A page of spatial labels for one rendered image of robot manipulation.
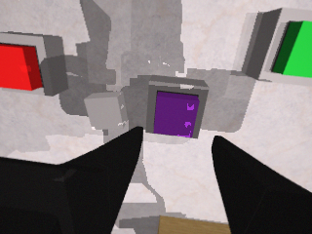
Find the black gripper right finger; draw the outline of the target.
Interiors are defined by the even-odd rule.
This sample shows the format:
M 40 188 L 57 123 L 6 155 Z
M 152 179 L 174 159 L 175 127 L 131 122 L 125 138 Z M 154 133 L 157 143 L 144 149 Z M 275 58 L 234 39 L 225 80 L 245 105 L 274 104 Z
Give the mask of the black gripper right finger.
M 212 155 L 231 234 L 312 234 L 312 192 L 223 136 Z

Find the red button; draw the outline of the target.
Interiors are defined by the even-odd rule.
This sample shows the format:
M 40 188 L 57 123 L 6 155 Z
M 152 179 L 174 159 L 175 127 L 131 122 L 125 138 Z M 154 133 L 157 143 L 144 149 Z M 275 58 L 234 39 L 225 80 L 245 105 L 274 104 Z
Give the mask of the red button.
M 62 37 L 0 32 L 0 87 L 50 97 L 67 90 Z

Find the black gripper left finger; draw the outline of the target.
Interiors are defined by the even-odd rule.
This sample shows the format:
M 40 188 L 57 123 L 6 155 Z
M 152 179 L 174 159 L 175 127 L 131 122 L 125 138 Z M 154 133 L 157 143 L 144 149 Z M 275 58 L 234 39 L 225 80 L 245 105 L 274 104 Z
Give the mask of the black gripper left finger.
M 55 215 L 62 234 L 111 234 L 143 127 L 62 164 L 0 157 L 0 206 Z

